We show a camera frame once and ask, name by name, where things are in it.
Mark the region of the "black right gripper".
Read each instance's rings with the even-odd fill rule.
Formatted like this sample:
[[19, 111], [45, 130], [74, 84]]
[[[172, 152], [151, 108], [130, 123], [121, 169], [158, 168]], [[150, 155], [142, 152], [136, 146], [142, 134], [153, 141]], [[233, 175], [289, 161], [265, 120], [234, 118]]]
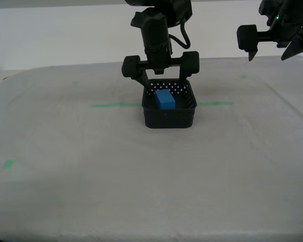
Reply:
[[241, 25], [237, 29], [240, 50], [248, 53], [252, 61], [258, 52], [258, 42], [277, 42], [279, 48], [286, 47], [281, 60], [303, 53], [303, 7], [260, 7], [260, 15], [268, 17], [268, 31], [258, 32], [256, 25]]

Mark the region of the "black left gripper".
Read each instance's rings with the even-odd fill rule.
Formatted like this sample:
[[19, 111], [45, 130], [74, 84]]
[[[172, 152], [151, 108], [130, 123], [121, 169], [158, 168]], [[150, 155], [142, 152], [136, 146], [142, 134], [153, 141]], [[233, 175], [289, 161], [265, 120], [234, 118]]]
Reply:
[[171, 57], [171, 40], [183, 46], [182, 41], [168, 32], [169, 28], [177, 25], [183, 31], [183, 7], [149, 7], [142, 12], [136, 12], [131, 20], [131, 26], [141, 30], [147, 61], [141, 61], [138, 55], [126, 56], [121, 68], [122, 75], [137, 81], [151, 92], [146, 70], [154, 70], [156, 75], [161, 75], [166, 68], [179, 66], [179, 81], [197, 74], [199, 72], [197, 51], [184, 52], [180, 58]]

